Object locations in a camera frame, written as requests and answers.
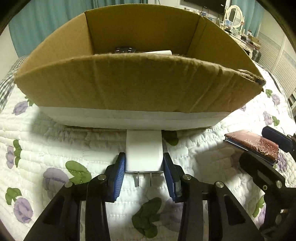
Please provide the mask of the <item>red patterned wallet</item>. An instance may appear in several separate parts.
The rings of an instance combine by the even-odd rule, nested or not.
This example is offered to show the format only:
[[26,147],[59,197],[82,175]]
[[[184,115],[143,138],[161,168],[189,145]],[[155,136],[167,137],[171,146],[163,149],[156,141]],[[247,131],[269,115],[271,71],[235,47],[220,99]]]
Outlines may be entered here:
[[251,151],[274,165],[278,162],[278,144],[246,130],[226,133],[225,142],[245,151]]

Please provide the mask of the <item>white plug adapter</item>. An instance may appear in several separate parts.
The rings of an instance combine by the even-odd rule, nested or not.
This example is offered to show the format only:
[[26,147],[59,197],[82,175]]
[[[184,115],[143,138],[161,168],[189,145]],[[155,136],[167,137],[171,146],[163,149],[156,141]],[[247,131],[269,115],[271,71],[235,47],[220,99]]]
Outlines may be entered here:
[[126,131],[125,171],[137,175],[139,186],[140,173],[160,173],[163,171],[163,140],[161,131]]

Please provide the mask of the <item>white 66W charger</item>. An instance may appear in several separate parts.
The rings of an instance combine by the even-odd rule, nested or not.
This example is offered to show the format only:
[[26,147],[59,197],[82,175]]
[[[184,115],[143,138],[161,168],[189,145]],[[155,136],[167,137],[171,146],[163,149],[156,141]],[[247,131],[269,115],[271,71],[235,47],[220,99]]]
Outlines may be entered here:
[[171,52],[171,50],[162,50],[162,51],[149,51],[149,52],[144,52],[144,54],[172,55],[172,52]]

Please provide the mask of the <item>black remote control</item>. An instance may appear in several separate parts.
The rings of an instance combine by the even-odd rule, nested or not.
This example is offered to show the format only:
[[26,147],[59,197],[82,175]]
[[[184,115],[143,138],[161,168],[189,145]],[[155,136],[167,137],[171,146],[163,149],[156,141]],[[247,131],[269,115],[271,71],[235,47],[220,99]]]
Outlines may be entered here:
[[122,53],[135,53],[136,49],[132,47],[117,47],[114,50],[114,53],[116,54],[122,54]]

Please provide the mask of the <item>floral white quilt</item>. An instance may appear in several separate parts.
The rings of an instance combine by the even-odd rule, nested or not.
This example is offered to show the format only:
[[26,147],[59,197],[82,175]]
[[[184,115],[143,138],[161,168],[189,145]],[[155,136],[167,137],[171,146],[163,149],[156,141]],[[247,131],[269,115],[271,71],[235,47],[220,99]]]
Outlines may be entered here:
[[[224,143],[226,133],[261,134],[265,126],[295,133],[290,107],[277,79],[261,70],[263,92],[215,126],[166,136],[165,151],[173,162],[198,180],[224,182],[257,226],[263,223],[262,191],[238,164],[238,150]],[[70,128],[29,105],[14,88],[1,112],[1,221],[15,240],[23,240],[38,216],[69,179],[96,177],[125,150],[126,132]],[[177,240],[179,210],[172,207],[163,174],[125,175],[120,196],[107,204],[112,240],[145,240],[132,216],[150,199],[160,198],[161,220],[154,240]]]

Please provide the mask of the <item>white dressing table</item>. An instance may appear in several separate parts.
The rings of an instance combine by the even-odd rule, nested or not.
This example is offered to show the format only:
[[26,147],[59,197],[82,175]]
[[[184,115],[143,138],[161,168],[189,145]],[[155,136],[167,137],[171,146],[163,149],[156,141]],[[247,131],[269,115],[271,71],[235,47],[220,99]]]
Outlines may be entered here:
[[252,35],[241,35],[231,27],[224,27],[224,31],[246,52],[246,54],[255,62],[258,62],[262,56],[260,52],[261,43]]

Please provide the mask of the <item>brown cardboard box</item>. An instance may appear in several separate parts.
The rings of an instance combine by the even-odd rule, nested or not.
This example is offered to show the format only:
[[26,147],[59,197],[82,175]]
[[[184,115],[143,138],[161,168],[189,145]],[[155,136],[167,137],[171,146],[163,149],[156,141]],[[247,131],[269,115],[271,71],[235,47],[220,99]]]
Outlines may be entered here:
[[[117,47],[136,52],[116,54]],[[172,55],[144,54],[162,50]],[[170,131],[213,126],[265,85],[250,57],[212,21],[153,4],[76,16],[34,49],[15,82],[67,126]]]

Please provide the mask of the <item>teal right curtain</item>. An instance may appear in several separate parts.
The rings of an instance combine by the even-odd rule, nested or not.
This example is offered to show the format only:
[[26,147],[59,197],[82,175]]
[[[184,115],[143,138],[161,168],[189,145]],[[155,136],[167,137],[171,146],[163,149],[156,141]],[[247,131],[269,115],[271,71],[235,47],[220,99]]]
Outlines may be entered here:
[[255,0],[232,0],[231,4],[239,6],[243,13],[243,33],[247,35],[248,32],[251,32],[254,37],[257,37],[264,8]]

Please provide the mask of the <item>teal curtain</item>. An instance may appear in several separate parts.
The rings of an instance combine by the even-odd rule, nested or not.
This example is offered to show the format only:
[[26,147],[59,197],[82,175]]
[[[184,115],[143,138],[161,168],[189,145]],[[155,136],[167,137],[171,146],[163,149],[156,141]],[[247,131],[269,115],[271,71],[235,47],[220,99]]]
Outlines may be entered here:
[[231,4],[239,6],[243,13],[243,33],[247,35],[248,32],[251,32],[254,37],[257,37],[264,8],[255,0],[232,0]]
[[148,1],[35,0],[30,1],[9,23],[11,40],[18,57],[29,55],[46,37],[63,24],[95,8],[117,4],[147,4]]

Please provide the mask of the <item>white oval mirror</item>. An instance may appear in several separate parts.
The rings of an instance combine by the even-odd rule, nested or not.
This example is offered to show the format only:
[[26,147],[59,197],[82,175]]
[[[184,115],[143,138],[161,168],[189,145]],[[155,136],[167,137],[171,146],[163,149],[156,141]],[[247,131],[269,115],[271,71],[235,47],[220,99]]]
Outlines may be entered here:
[[225,26],[238,29],[244,23],[244,15],[237,5],[231,5],[225,13]]

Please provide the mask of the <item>grey checked bedsheet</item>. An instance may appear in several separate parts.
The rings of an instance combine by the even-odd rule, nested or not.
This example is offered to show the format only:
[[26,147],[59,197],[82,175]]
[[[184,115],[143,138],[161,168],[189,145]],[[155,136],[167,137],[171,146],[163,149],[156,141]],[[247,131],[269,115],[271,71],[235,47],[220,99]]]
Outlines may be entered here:
[[27,59],[28,55],[20,57],[10,68],[6,76],[1,80],[0,85],[0,111],[2,112],[5,108],[8,99],[12,93],[12,90],[15,86],[14,75],[16,71],[20,68],[23,62]]

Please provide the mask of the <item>black wall television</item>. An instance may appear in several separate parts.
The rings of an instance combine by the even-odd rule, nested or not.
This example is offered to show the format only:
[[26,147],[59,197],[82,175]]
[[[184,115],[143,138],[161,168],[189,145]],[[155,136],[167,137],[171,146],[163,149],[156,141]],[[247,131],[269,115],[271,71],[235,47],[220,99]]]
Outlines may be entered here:
[[221,15],[224,14],[226,5],[226,0],[185,0],[185,2],[207,8]]

